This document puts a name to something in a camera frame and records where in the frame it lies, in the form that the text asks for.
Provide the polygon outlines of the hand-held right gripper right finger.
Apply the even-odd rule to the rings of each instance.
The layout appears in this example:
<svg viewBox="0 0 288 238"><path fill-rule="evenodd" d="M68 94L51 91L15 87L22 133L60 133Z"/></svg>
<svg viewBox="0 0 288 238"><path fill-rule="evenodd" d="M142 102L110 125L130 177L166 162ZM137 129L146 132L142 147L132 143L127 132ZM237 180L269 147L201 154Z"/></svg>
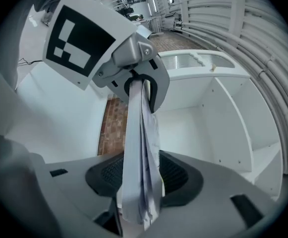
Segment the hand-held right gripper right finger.
<svg viewBox="0 0 288 238"><path fill-rule="evenodd" d="M182 186L171 186L156 221L142 238L250 238L265 229L276 203L236 171L161 151L161 165Z"/></svg>

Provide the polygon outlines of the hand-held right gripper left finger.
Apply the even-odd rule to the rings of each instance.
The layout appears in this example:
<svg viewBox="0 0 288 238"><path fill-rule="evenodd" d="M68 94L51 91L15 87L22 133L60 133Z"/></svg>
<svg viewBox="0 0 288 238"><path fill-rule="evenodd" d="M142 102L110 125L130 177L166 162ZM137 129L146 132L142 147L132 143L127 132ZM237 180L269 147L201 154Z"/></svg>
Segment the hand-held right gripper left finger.
<svg viewBox="0 0 288 238"><path fill-rule="evenodd" d="M47 164L69 201L96 226L118 237L123 235L117 206L122 166L122 153Z"/></svg>

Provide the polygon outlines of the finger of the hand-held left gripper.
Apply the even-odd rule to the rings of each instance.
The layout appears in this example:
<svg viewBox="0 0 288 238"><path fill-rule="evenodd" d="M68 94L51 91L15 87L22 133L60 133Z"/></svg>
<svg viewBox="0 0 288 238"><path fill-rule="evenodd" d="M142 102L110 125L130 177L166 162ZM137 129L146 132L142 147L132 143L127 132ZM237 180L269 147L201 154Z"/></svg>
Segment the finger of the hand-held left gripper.
<svg viewBox="0 0 288 238"><path fill-rule="evenodd" d="M155 113L162 105L170 84L170 77L160 56L144 65L144 79L150 83L149 107Z"/></svg>
<svg viewBox="0 0 288 238"><path fill-rule="evenodd" d="M107 76L105 78L107 86L111 89L111 91L117 95L123 102L128 104L129 102L129 85L127 84L125 87L125 83L130 79L133 80L132 73L124 73L118 74L114 76Z"/></svg>

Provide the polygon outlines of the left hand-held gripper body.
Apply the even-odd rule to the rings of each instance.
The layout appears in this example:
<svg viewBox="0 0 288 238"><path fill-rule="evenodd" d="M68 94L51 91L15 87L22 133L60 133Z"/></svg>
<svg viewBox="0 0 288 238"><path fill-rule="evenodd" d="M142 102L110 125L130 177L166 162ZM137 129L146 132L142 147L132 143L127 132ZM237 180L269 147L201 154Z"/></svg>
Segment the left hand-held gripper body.
<svg viewBox="0 0 288 238"><path fill-rule="evenodd" d="M153 57L152 43L134 23L93 0L60 0L43 51L44 63L82 90L95 75L104 86Z"/></svg>

